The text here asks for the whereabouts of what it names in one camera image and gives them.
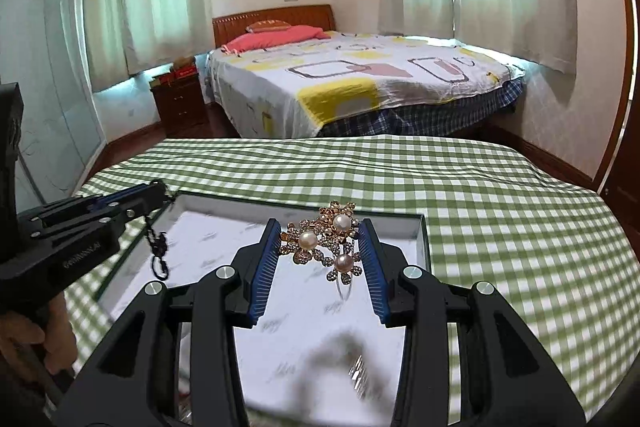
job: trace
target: human hand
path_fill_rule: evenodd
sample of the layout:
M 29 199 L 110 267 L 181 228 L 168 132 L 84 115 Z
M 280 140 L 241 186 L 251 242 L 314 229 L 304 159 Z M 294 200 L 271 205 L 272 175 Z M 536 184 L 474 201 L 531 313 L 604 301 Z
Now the human hand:
M 36 374 L 22 361 L 14 343 L 43 344 L 46 350 L 44 365 L 52 375 L 70 368 L 78 357 L 78 348 L 66 313 L 64 295 L 61 293 L 49 302 L 46 331 L 15 312 L 0 315 L 0 353 L 24 381 L 36 381 Z

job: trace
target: sliding glass door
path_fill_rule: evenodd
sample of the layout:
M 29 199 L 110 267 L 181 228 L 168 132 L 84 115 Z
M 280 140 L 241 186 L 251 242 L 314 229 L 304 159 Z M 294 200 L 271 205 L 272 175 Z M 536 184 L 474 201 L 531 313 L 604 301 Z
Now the sliding glass door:
M 24 101 L 17 203 L 26 208 L 34 196 L 51 202 L 71 195 L 100 145 L 78 71 L 72 6 L 71 0 L 0 0 L 0 82 L 17 82 Z

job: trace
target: blue plaid bed skirt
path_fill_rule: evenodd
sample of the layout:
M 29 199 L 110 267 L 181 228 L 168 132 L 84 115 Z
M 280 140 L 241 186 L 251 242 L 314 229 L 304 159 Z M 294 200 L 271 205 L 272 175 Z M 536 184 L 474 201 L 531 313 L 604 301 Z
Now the blue plaid bed skirt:
M 417 104 L 370 111 L 325 125 L 318 137 L 449 136 L 510 106 L 524 90 L 524 79 L 505 82 L 502 87 L 469 98 L 439 105 Z

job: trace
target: pearl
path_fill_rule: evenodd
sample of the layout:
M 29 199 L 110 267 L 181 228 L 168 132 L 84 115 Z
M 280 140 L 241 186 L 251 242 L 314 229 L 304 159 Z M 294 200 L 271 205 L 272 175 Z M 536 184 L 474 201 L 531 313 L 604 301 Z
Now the pearl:
M 351 228 L 351 217 L 338 214 L 334 217 L 334 227 L 339 232 L 347 232 Z
M 300 234 L 298 244 L 302 250 L 313 250 L 318 246 L 318 236 L 310 230 Z
M 335 258 L 334 266 L 340 273 L 350 272 L 353 269 L 353 257 L 343 253 Z

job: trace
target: white box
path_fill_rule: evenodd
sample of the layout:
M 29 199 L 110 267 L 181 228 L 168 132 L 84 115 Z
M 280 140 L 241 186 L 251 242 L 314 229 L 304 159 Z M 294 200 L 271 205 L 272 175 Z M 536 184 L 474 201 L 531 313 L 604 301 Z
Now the white box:
M 156 232 L 167 232 L 166 285 L 197 282 L 229 264 L 239 248 L 260 240 L 272 217 L 285 230 L 287 223 L 316 219 L 318 210 L 182 192 L 154 223 Z M 355 217 L 371 219 L 382 243 L 401 248 L 409 264 L 430 270 L 423 216 L 356 209 Z M 341 300 L 336 283 L 326 280 L 328 271 L 316 261 L 297 266 L 290 255 L 278 259 L 264 316 L 252 330 L 235 330 L 245 402 L 317 425 L 386 427 L 398 390 L 404 328 L 380 324 L 364 275 L 354 277 L 350 292 L 342 286 L 349 297 Z M 123 254 L 98 302 L 117 319 L 153 279 L 150 248 L 140 239 Z M 365 400 L 358 399 L 348 375 L 351 359 L 359 355 L 372 385 L 379 387 Z M 188 345 L 182 349 L 180 372 L 189 372 Z

